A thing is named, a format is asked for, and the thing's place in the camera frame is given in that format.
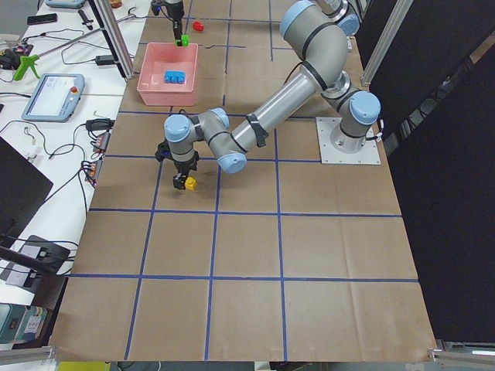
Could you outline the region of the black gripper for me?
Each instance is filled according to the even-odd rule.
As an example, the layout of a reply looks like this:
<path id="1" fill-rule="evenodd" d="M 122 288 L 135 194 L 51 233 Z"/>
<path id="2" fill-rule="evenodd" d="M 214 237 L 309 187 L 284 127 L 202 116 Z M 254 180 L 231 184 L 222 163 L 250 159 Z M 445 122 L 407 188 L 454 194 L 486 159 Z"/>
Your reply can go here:
<path id="1" fill-rule="evenodd" d="M 198 151 L 193 149 L 189 154 L 177 155 L 172 152 L 169 143 L 163 141 L 158 144 L 155 159 L 158 162 L 163 162 L 165 159 L 173 161 L 178 172 L 172 177 L 172 184 L 175 189 L 185 189 L 185 176 L 187 176 L 186 184 L 193 184 L 196 181 L 190 171 L 197 170 L 197 162 L 200 160 Z"/>
<path id="2" fill-rule="evenodd" d="M 184 7 L 182 0 L 153 0 L 151 10 L 154 16 L 158 16 L 165 9 L 166 15 L 172 20 L 174 42 L 177 46 L 182 45 L 182 19 Z"/>

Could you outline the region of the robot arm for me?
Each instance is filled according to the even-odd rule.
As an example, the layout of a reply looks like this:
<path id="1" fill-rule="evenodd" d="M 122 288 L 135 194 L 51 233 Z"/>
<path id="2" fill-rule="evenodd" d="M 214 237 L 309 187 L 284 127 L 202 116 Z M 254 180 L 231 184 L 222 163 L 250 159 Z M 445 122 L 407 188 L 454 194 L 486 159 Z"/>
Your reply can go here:
<path id="1" fill-rule="evenodd" d="M 300 59 L 298 73 L 233 131 L 221 108 L 165 120 L 165 140 L 155 157 L 173 162 L 176 189 L 186 189 L 189 173 L 196 170 L 200 157 L 195 143 L 205 142 L 224 172 L 239 172 L 247 163 L 246 154 L 264 147 L 270 131 L 316 93 L 341 116 L 329 135 L 331 147 L 344 154 L 364 148 L 371 140 L 368 131 L 380 120 L 381 104 L 374 94 L 355 87 L 343 69 L 348 47 L 343 20 L 337 16 L 342 7 L 342 1 L 297 1 L 288 9 L 279 32 Z"/>
<path id="2" fill-rule="evenodd" d="M 185 46 L 183 42 L 183 17 L 185 15 L 182 0 L 155 0 L 151 2 L 151 10 L 154 16 L 158 16 L 166 10 L 165 16 L 172 22 L 174 41 L 177 46 Z"/>

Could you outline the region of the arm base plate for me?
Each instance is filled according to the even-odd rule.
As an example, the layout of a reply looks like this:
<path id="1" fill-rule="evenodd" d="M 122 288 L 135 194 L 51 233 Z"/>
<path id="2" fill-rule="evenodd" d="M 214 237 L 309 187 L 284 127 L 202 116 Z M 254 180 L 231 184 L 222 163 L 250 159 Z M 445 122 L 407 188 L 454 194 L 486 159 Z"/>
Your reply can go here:
<path id="1" fill-rule="evenodd" d="M 324 165 L 380 165 L 376 141 L 345 135 L 340 122 L 340 117 L 316 118 L 321 162 Z"/>

